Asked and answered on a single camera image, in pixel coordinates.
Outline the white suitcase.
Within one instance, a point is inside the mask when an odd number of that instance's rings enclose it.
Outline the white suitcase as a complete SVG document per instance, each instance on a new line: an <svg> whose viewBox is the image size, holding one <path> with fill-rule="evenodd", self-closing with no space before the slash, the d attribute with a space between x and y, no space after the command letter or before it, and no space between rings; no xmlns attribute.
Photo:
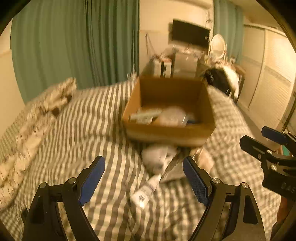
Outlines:
<svg viewBox="0 0 296 241"><path fill-rule="evenodd" d="M154 56L151 60L152 76L153 77L171 77L171 64L170 58L159 58Z"/></svg>

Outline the black jacket on chair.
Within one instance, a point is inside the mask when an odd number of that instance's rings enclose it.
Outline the black jacket on chair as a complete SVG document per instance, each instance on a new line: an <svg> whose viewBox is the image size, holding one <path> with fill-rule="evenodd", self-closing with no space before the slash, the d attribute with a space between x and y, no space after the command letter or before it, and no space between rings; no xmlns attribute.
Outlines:
<svg viewBox="0 0 296 241"><path fill-rule="evenodd" d="M231 86L223 69L209 68L205 71L204 78L209 85L214 86L226 95L230 95Z"/></svg>

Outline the green white box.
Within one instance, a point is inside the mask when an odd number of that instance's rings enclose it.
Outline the green white box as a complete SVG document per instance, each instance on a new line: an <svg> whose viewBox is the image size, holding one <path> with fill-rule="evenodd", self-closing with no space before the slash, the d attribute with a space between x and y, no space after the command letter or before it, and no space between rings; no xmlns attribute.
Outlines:
<svg viewBox="0 0 296 241"><path fill-rule="evenodd" d="M162 113L161 108L139 109L136 113L130 115L129 120L135 123L149 125Z"/></svg>

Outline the black wall television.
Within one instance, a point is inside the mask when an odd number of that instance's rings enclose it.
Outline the black wall television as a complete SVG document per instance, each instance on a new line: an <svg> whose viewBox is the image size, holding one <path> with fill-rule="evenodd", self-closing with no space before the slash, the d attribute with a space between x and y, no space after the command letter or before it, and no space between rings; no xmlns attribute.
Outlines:
<svg viewBox="0 0 296 241"><path fill-rule="evenodd" d="M202 48L209 47L210 30L188 22L173 19L171 39Z"/></svg>

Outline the white oval mirror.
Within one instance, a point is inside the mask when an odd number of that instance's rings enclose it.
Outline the white oval mirror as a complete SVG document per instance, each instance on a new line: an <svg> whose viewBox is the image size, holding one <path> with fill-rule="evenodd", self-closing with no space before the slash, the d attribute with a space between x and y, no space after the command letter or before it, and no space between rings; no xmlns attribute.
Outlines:
<svg viewBox="0 0 296 241"><path fill-rule="evenodd" d="M213 36L209 45L209 55L215 59L221 60L227 53L227 44L221 34Z"/></svg>

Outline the white louvred wardrobe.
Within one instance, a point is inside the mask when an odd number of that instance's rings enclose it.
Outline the white louvred wardrobe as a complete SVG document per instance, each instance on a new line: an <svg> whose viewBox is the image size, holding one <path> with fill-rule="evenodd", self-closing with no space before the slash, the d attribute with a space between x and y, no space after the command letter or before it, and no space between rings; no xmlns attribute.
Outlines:
<svg viewBox="0 0 296 241"><path fill-rule="evenodd" d="M246 74L239 106L258 128L280 129L295 84L295 51L285 33L244 25L240 66Z"/></svg>

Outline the white tube with label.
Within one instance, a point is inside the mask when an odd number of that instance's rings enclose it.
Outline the white tube with label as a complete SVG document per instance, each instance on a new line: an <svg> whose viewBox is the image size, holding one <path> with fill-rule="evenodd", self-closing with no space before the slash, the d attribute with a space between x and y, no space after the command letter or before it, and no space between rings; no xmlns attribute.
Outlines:
<svg viewBox="0 0 296 241"><path fill-rule="evenodd" d="M153 175L145 182L133 195L130 197L131 201L140 209L145 209L153 193L159 185L161 174Z"/></svg>

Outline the white quilted garment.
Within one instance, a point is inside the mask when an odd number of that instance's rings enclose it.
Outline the white quilted garment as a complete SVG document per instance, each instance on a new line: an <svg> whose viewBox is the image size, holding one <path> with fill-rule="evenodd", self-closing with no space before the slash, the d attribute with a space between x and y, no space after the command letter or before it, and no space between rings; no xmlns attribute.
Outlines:
<svg viewBox="0 0 296 241"><path fill-rule="evenodd" d="M228 83L231 87L231 90L234 93L238 93L239 91L239 76L237 75L236 71L234 71L230 66L222 66L223 71L227 77Z"/></svg>

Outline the green curtain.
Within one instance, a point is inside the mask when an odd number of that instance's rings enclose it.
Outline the green curtain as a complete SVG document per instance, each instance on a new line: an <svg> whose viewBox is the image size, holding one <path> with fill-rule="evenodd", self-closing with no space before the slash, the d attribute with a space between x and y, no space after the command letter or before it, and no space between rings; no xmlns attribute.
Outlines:
<svg viewBox="0 0 296 241"><path fill-rule="evenodd" d="M30 1L14 18L11 50L24 102L74 77L80 89L139 70L139 1Z"/></svg>
<svg viewBox="0 0 296 241"><path fill-rule="evenodd" d="M214 35L220 34L227 44L227 57L240 63L243 47L243 11L231 1L213 1Z"/></svg>

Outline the silver mini fridge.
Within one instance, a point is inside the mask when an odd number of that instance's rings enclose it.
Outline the silver mini fridge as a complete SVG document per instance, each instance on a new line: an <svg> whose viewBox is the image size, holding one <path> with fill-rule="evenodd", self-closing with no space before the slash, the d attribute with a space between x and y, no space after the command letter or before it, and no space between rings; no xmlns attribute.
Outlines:
<svg viewBox="0 0 296 241"><path fill-rule="evenodd" d="M173 77L195 78L198 58L184 53L175 53Z"/></svg>

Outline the floral patterned pillow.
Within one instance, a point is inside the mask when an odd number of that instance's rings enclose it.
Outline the floral patterned pillow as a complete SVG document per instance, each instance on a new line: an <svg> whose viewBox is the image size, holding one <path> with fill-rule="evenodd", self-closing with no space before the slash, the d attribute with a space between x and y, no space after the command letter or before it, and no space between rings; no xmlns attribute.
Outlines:
<svg viewBox="0 0 296 241"><path fill-rule="evenodd" d="M15 198L38 148L76 92L76 79L47 89L21 111L1 137L1 210Z"/></svg>

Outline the green curtain left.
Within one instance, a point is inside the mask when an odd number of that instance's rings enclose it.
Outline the green curtain left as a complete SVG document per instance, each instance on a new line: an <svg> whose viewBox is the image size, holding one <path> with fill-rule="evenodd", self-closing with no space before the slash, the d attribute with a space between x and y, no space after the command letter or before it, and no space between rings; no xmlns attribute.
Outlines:
<svg viewBox="0 0 296 241"><path fill-rule="evenodd" d="M30 1L14 18L11 50L24 102L74 77L80 89L139 70L139 1Z"/></svg>

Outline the grey checked duvet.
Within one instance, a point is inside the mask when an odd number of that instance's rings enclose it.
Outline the grey checked duvet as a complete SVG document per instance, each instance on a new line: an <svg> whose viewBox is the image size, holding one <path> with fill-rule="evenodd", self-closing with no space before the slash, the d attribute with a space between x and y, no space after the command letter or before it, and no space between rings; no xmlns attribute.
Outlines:
<svg viewBox="0 0 296 241"><path fill-rule="evenodd" d="M142 144L127 140L121 116L133 88L131 81L77 91L58 115L31 161L16 196L1 212L15 240L23 236L21 213L28 209L40 183L64 183L103 156L106 169L85 214L100 240L188 240L204 212L187 179L162 183L148 206L139 209L130 196L148 180ZM241 112L219 90L209 87L216 128L205 144L214 166L210 175L226 184L246 182L258 204L270 238L280 197L265 189L260 163L240 149L250 135Z"/></svg>

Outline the silver foil packet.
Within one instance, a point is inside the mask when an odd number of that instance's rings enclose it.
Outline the silver foil packet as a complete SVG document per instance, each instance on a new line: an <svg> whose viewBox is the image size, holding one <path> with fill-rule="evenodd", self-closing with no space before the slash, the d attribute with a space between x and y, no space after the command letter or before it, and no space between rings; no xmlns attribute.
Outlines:
<svg viewBox="0 0 296 241"><path fill-rule="evenodd" d="M214 165L211 155L205 148L180 148L177 156L173 158L166 168L160 182L165 183L185 178L183 171L183 160L187 156L192 157L198 167L206 170L208 173Z"/></svg>

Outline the brown cardboard box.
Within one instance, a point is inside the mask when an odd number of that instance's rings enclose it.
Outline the brown cardboard box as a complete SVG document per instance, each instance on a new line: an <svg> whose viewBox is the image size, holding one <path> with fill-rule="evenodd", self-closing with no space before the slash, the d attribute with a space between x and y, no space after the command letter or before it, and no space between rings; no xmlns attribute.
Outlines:
<svg viewBox="0 0 296 241"><path fill-rule="evenodd" d="M206 85L194 78L137 78L122 122L132 140L183 147L202 146L216 127Z"/></svg>

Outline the clear round plastic container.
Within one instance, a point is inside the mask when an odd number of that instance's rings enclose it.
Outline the clear round plastic container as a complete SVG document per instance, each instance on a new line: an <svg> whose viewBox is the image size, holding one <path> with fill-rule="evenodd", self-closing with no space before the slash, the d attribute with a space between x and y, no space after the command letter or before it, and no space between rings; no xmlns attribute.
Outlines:
<svg viewBox="0 0 296 241"><path fill-rule="evenodd" d="M165 108L154 121L155 125L160 126L185 126L186 112L178 106Z"/></svg>

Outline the green curtain right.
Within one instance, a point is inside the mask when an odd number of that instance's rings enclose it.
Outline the green curtain right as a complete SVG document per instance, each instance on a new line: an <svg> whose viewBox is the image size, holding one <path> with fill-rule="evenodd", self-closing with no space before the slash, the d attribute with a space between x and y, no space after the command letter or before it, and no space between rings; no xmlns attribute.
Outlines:
<svg viewBox="0 0 296 241"><path fill-rule="evenodd" d="M213 1L214 35L220 34L227 44L227 57L240 63L243 47L243 11L231 1Z"/></svg>

